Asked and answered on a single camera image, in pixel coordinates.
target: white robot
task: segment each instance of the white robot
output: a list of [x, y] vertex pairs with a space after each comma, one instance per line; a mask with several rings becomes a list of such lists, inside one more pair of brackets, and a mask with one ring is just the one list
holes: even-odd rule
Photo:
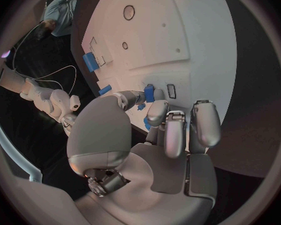
[[125, 111], [145, 100], [141, 91], [121, 91], [90, 102], [78, 116], [79, 98], [40, 87], [3, 67], [0, 86], [62, 123], [68, 135], [71, 168], [88, 178], [90, 193], [76, 202], [93, 224], [203, 224], [217, 196], [217, 179], [206, 148], [217, 145], [221, 123], [216, 106], [197, 101], [191, 110], [189, 152], [186, 116], [171, 110], [163, 92], [147, 113], [151, 129], [131, 148], [131, 123]]

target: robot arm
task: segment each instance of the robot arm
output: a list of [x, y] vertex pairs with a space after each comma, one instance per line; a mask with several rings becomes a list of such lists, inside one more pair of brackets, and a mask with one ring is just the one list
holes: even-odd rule
[[65, 133], [70, 135], [76, 119], [73, 111], [80, 107], [78, 96], [70, 97], [63, 90], [41, 87], [35, 80], [22, 77], [6, 65], [1, 72], [0, 86], [18, 93], [25, 100], [33, 101], [40, 111], [62, 123]]

